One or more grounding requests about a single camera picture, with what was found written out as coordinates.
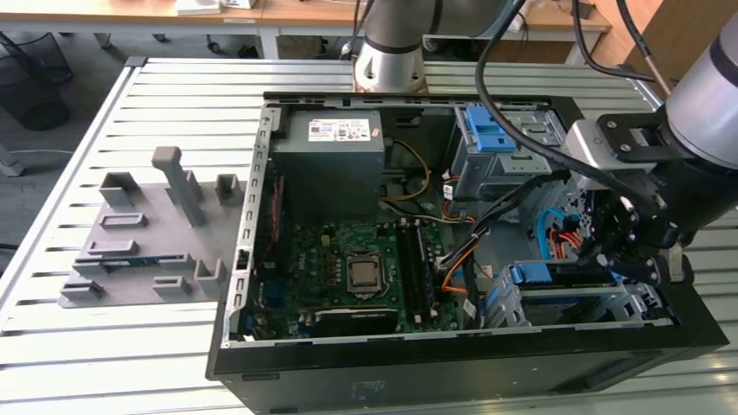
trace yellow wire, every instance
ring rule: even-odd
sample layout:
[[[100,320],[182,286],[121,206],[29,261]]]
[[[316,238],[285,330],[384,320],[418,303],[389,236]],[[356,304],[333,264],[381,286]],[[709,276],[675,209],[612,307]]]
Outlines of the yellow wire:
[[[400,140],[393,140],[393,141],[394,141],[394,143],[400,144],[404,147],[404,149],[406,149],[412,153],[414,158],[417,158],[417,161],[422,165],[422,170],[425,171],[425,182],[422,183],[422,187],[420,188],[420,190],[416,191],[413,194],[404,195],[404,196],[380,197],[378,200],[380,201],[408,201],[409,199],[413,199],[417,196],[420,196],[422,194],[422,192],[428,189],[428,186],[429,186],[429,170],[428,170],[428,165],[425,164],[425,160],[422,160],[422,157],[420,157],[420,154],[417,154],[417,151],[414,151],[412,149],[412,147],[409,145],[406,145],[405,142],[402,142]]]

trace white box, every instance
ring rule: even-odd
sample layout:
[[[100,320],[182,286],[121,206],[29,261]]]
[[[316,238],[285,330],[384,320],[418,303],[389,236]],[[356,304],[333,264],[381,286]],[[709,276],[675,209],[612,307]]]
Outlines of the white box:
[[[176,0],[176,15],[213,15],[220,13],[217,0]]]
[[[250,9],[258,0],[220,0],[224,7],[234,9]]]

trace sticker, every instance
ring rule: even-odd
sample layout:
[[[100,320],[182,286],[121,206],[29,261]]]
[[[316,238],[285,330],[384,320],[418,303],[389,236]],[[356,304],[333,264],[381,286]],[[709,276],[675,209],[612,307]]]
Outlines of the sticker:
[[[449,201],[453,200],[453,186],[448,184],[443,185],[443,198]]]
[[[481,273],[487,275],[489,278],[492,278],[492,265],[483,265]]]
[[[468,314],[471,318],[475,317],[475,315],[476,315],[476,306],[471,303],[468,298],[465,300],[463,300],[463,311],[465,311],[465,314]]]
[[[256,20],[253,20],[253,19],[222,19],[222,23],[253,24],[253,23],[256,23]]]
[[[128,261],[105,261],[101,263],[101,265],[105,266],[130,266],[130,262]]]
[[[309,121],[308,141],[369,141],[366,119],[313,119]]]

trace motherboard chip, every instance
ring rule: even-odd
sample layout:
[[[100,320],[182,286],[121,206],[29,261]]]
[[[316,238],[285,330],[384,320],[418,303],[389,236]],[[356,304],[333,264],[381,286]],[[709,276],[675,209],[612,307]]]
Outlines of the motherboard chip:
[[[350,283],[354,287],[377,284],[377,264],[374,262],[353,262],[350,267]]]
[[[369,255],[345,257],[346,290],[361,299],[381,291],[382,269],[377,252]]]

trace ram slot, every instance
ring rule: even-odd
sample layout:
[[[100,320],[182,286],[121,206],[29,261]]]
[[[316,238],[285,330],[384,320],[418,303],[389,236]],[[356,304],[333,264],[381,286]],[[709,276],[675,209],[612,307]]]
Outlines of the ram slot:
[[[402,279],[404,308],[408,322],[420,323],[429,319],[425,299],[425,282],[421,271],[424,256],[420,254],[417,227],[400,223],[396,227],[397,258]]]
[[[433,292],[433,271],[429,266],[428,261],[428,245],[425,244],[425,236],[422,235],[422,228],[414,227],[416,229],[416,238],[417,238],[417,250],[420,252],[420,283],[424,287],[424,299],[425,305],[428,307],[428,313],[430,317],[437,315],[434,306],[436,306],[436,294]]]

